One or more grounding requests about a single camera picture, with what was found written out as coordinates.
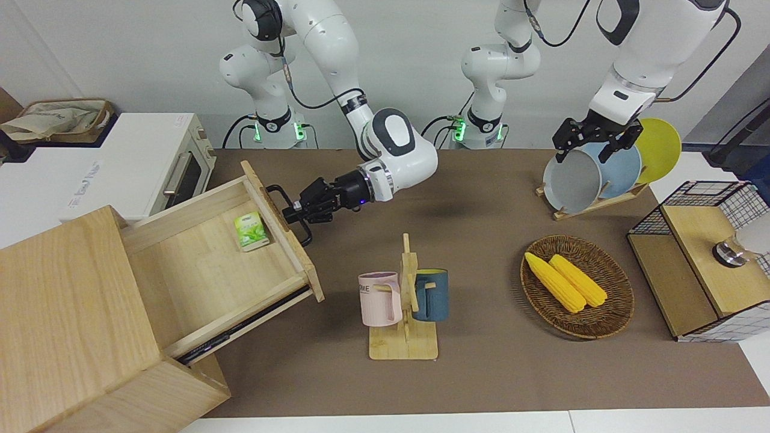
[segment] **wooden mug holder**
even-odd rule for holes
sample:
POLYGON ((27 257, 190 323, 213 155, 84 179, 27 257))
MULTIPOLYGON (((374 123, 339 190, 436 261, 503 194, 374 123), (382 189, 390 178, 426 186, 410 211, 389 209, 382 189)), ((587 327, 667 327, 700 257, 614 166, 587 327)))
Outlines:
MULTIPOLYGON (((641 168, 641 172, 639 173, 640 176, 641 176, 642 173, 644 173, 644 170, 646 168, 647 168, 646 166, 643 166, 641 168)), ((604 192, 604 190, 607 189, 607 187, 609 185, 610 185, 609 182, 605 182, 604 185, 601 187, 601 190, 599 191, 599 195, 601 195, 604 192)), ((624 194, 622 194, 620 196, 613 197, 611 199, 597 198, 585 210, 582 210, 582 211, 576 212, 576 213, 566 213, 566 212, 564 212, 564 208, 562 207, 561 209, 558 209, 558 210, 556 210, 556 212, 554 212, 554 220, 556 220, 556 221, 566 220, 567 218, 572 218, 572 217, 576 217, 578 215, 583 215, 584 213, 589 213, 589 212, 592 212, 594 210, 601 209, 603 207, 612 206, 614 204, 623 203, 624 201, 635 199, 636 197, 639 196, 639 194, 641 194, 642 191, 646 190, 648 186, 649 186, 649 183, 637 183, 637 184, 633 185, 633 187, 630 190, 628 190, 626 193, 624 193, 624 194)), ((534 193, 537 194, 540 197, 545 197, 545 183, 543 183, 537 189, 535 189, 534 193)))
POLYGON ((420 310, 414 281, 417 278, 417 253, 411 252, 409 234, 403 234, 400 282, 403 319, 386 327, 369 328, 369 358, 373 360, 436 359, 438 339, 435 322, 412 318, 420 310))

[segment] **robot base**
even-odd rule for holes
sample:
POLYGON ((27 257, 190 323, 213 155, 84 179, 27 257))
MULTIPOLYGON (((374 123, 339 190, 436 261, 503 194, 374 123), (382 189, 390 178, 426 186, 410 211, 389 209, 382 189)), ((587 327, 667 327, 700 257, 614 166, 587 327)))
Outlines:
POLYGON ((277 133, 265 129, 258 122, 254 122, 257 132, 253 136, 244 132, 244 149, 307 149, 307 136, 304 132, 298 132, 295 125, 305 123, 305 116, 294 113, 291 120, 277 133))
POLYGON ((500 146, 502 146, 503 143, 503 134, 502 134, 503 124, 497 125, 497 128, 495 128, 491 133, 475 133, 470 131, 470 127, 467 128, 465 131, 465 134, 463 134, 463 139, 461 141, 456 140, 456 136, 452 134, 452 142, 450 143, 448 149, 471 149, 471 150, 480 150, 480 149, 500 149, 500 146))

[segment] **white wall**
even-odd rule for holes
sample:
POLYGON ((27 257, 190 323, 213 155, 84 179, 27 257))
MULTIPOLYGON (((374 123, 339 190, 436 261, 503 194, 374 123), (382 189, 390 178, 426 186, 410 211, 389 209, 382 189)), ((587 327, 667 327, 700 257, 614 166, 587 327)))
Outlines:
MULTIPOLYGON (((435 116, 456 112, 472 90, 460 71, 464 50, 500 40, 493 30, 495 0, 337 2, 361 45, 360 81, 371 105, 396 106, 418 128, 435 116)), ((82 94, 106 97, 122 111, 197 112, 217 142, 233 118, 252 109, 248 96, 230 88, 218 72, 219 57, 243 43, 231 4, 3 0, 0 86, 22 104, 82 94)), ((538 14, 546 35, 563 37, 581 4, 544 1, 538 14)), ((565 117, 585 114, 617 50, 594 24, 597 5, 594 1, 589 7, 566 46, 548 49, 536 41, 543 52, 536 76, 504 84, 509 95, 504 120, 512 126, 508 146, 550 147, 551 135, 565 117)), ((646 116, 666 118, 686 136, 768 45, 770 4, 734 0, 731 5, 744 21, 734 48, 686 99, 654 106, 646 116)), ((731 31, 726 19, 666 93, 684 88, 731 31)), ((300 52, 292 70, 305 102, 330 97, 306 53, 300 52)), ((322 146, 352 146, 338 108, 307 113, 306 119, 318 126, 322 146)))

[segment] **corn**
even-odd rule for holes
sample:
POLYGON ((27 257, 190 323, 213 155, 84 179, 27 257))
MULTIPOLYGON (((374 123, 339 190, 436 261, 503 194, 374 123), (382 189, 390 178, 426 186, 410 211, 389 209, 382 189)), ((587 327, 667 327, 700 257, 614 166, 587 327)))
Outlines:
POLYGON ((567 279, 585 298, 588 305, 598 307, 607 300, 607 292, 569 260, 555 254, 548 263, 567 279))
POLYGON ((532 253, 524 253, 530 269, 535 277, 551 292, 552 295, 564 306, 570 313, 583 311, 585 308, 585 299, 580 293, 572 287, 569 281, 561 276, 545 260, 532 253))

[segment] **yellow plate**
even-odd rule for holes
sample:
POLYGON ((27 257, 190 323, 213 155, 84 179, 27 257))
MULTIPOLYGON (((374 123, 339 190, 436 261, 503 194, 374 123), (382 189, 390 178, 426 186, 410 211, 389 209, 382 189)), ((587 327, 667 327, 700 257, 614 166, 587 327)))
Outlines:
POLYGON ((667 175, 681 153, 681 138, 676 128, 661 119, 641 119, 644 131, 636 140, 636 148, 641 154, 641 163, 645 167, 638 183, 650 183, 667 175))

